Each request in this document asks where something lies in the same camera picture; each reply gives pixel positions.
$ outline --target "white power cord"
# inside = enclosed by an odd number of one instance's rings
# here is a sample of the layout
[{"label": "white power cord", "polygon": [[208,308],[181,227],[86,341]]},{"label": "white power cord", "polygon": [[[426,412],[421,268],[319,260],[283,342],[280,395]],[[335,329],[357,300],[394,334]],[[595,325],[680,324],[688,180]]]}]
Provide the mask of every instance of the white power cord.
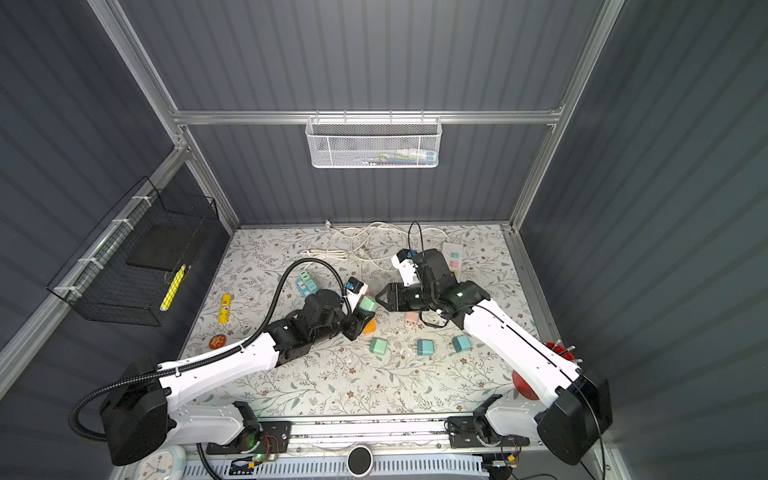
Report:
[{"label": "white power cord", "polygon": [[[330,242],[331,243],[330,246],[332,247],[332,249],[302,250],[300,252],[302,255],[306,255],[308,257],[331,259],[331,260],[357,260],[360,262],[360,269],[362,269],[362,264],[364,262],[370,262],[373,266],[375,266],[379,270],[382,270],[385,272],[394,272],[397,269],[384,268],[383,266],[377,263],[380,261],[389,260],[390,258],[392,258],[392,255],[388,255],[387,257],[379,257],[379,258],[371,257],[369,255],[368,250],[366,249],[366,247],[368,246],[368,242],[370,241],[373,233],[376,232],[377,230],[388,230],[388,231],[400,233],[406,237],[406,241],[408,239],[408,232],[406,230],[403,230],[400,227],[397,227],[396,225],[392,225],[386,222],[373,222],[367,227],[344,227],[341,229],[335,229],[333,228],[333,225],[331,224],[330,220],[326,220],[326,228],[333,232],[331,234],[331,242]],[[346,230],[357,230],[357,232],[351,235],[347,235],[344,233]],[[451,240],[445,231],[437,227],[426,227],[422,229],[422,232],[426,232],[429,230],[437,230],[438,232],[442,233],[445,236],[445,238],[448,239],[448,241]],[[352,248],[348,250],[339,248],[339,246],[336,245],[336,242],[335,242],[336,235],[341,235],[342,237],[347,239],[352,244]],[[359,237],[364,237],[364,238],[361,243],[358,243],[355,246],[356,244],[355,240],[358,239]],[[358,255],[357,252],[367,255],[367,257],[361,257],[360,255]]]}]

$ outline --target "black wire basket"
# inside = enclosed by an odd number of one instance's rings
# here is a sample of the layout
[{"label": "black wire basket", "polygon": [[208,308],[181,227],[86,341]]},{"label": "black wire basket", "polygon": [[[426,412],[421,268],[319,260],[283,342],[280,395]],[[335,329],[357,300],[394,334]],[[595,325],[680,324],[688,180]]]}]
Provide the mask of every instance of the black wire basket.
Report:
[{"label": "black wire basket", "polygon": [[88,320],[159,326],[218,218],[212,198],[153,189],[76,261],[84,266],[70,284],[61,284],[62,267],[48,291]]}]

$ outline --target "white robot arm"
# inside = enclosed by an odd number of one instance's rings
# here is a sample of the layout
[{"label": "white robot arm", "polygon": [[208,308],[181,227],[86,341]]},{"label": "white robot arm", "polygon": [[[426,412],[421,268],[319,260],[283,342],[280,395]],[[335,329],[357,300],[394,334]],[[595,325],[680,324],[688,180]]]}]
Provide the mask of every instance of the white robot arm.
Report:
[{"label": "white robot arm", "polygon": [[436,311],[490,346],[539,398],[492,396],[475,410],[478,437],[494,443],[505,435],[540,439],[561,460],[576,465],[612,422],[607,381],[586,376],[540,343],[474,282],[457,282],[439,251],[401,250],[392,263],[405,258],[412,260],[419,281],[390,283],[376,300],[389,311]]},{"label": "white robot arm", "polygon": [[[323,263],[318,259],[299,263]],[[552,352],[512,321],[499,305],[473,282],[458,283],[437,250],[403,254],[392,259],[408,284],[390,283],[378,303],[389,311],[434,310],[486,343],[530,385],[540,402],[520,402],[492,396],[475,411],[480,439],[504,435],[541,439],[557,457],[575,465],[611,424],[606,382],[593,382],[572,362]],[[70,414],[70,426],[86,438],[106,441],[112,462],[126,465],[162,445],[216,443],[248,450],[258,422],[245,402],[224,407],[194,406],[190,402],[236,378],[280,366],[306,355],[317,341],[343,333],[354,340],[373,317],[373,309],[356,308],[368,286],[351,277],[343,297],[319,290],[306,298],[301,310],[268,323],[248,339],[189,359],[161,363],[136,362],[124,380],[83,398]],[[109,392],[100,408],[105,434],[83,427],[80,409]],[[594,414],[594,421],[588,413]]]}]

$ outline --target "corrugated metal wall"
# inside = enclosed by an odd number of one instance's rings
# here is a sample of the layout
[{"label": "corrugated metal wall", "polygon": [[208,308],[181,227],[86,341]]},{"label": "corrugated metal wall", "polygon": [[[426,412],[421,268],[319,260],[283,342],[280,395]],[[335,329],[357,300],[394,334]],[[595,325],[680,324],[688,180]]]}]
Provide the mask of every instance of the corrugated metal wall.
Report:
[{"label": "corrugated metal wall", "polygon": [[[122,6],[181,110],[417,111],[556,108],[600,3]],[[300,127],[192,131],[241,223],[276,224],[508,219],[545,127],[448,126],[418,171],[314,169]]]},{"label": "corrugated metal wall", "polygon": [[182,110],[558,106],[600,2],[122,2]]},{"label": "corrugated metal wall", "polygon": [[172,147],[85,1],[0,2],[0,346]]},{"label": "corrugated metal wall", "polygon": [[[0,346],[91,228],[172,147],[85,0],[0,1]],[[169,188],[200,193],[186,168]],[[0,478],[109,476],[106,445],[74,435],[69,409],[140,356],[175,358],[227,241],[220,227],[161,328],[63,320],[0,400]],[[84,414],[94,429],[97,407]]]},{"label": "corrugated metal wall", "polygon": [[[187,168],[179,170],[167,189],[202,194]],[[206,239],[160,327],[88,322],[74,312],[65,317],[0,400],[0,477],[104,480],[110,475],[107,444],[72,433],[69,411],[90,391],[120,378],[136,359],[177,358],[228,242],[229,235],[217,223],[216,234]],[[100,402],[93,401],[81,414],[83,423],[99,432]]]},{"label": "corrugated metal wall", "polygon": [[447,125],[440,165],[318,169],[300,126],[191,128],[243,224],[508,220],[545,125]]},{"label": "corrugated metal wall", "polygon": [[522,228],[634,478],[764,476],[766,18],[628,2]]}]

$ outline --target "clock face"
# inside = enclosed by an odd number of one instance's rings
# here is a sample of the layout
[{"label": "clock face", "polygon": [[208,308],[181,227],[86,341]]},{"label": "clock face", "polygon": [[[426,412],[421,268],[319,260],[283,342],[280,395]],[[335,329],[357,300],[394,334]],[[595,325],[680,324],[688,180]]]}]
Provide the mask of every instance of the clock face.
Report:
[{"label": "clock face", "polygon": [[139,464],[136,478],[140,480],[168,480],[174,467],[174,456],[168,450],[158,450]]}]

